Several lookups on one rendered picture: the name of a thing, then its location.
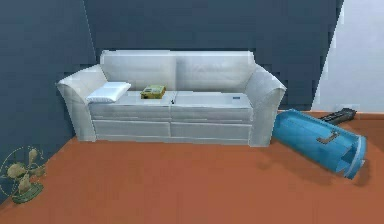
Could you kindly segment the white sofa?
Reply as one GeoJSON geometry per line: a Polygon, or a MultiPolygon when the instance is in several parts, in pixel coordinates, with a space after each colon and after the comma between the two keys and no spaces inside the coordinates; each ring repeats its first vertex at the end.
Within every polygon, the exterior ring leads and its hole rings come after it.
{"type": "Polygon", "coordinates": [[[285,86],[250,51],[105,50],[98,64],[62,80],[81,141],[269,145],[285,86]],[[113,103],[86,97],[106,82],[130,89],[113,103]],[[163,85],[161,99],[142,99],[163,85]]]}

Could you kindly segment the yellow green box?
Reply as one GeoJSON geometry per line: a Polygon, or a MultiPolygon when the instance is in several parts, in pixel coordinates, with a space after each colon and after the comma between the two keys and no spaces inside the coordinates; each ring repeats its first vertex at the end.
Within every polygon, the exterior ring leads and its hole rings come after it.
{"type": "Polygon", "coordinates": [[[161,99],[166,92],[163,85],[148,85],[140,93],[142,99],[161,99]]]}

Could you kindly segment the white pillow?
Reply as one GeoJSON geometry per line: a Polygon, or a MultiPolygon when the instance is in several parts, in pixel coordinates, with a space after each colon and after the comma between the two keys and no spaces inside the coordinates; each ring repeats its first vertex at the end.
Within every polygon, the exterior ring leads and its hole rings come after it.
{"type": "Polygon", "coordinates": [[[89,103],[113,103],[124,95],[131,87],[127,82],[106,82],[93,91],[86,100],[89,103]]]}

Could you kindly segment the blue bin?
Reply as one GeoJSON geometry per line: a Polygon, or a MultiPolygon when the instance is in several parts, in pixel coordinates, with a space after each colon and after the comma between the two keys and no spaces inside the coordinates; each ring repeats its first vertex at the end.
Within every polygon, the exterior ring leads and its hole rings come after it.
{"type": "Polygon", "coordinates": [[[276,116],[272,136],[326,169],[353,179],[365,163],[366,137],[289,109],[276,116]]]}

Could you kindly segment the black ribbed object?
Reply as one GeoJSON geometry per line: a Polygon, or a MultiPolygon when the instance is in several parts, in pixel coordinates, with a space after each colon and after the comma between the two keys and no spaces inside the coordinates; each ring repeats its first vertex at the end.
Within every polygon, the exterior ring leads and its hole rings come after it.
{"type": "Polygon", "coordinates": [[[356,113],[357,113],[356,110],[353,110],[350,108],[343,108],[339,111],[320,117],[320,120],[330,123],[332,125],[339,125],[343,122],[353,120],[356,113]]]}

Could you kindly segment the green desk fan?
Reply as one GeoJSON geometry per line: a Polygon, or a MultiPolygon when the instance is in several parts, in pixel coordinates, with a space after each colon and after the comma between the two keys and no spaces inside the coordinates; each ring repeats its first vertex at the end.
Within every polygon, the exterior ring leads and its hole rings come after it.
{"type": "Polygon", "coordinates": [[[6,191],[0,183],[0,192],[15,204],[27,203],[43,191],[40,179],[45,175],[43,151],[33,146],[19,147],[0,164],[0,180],[11,185],[6,191]]]}

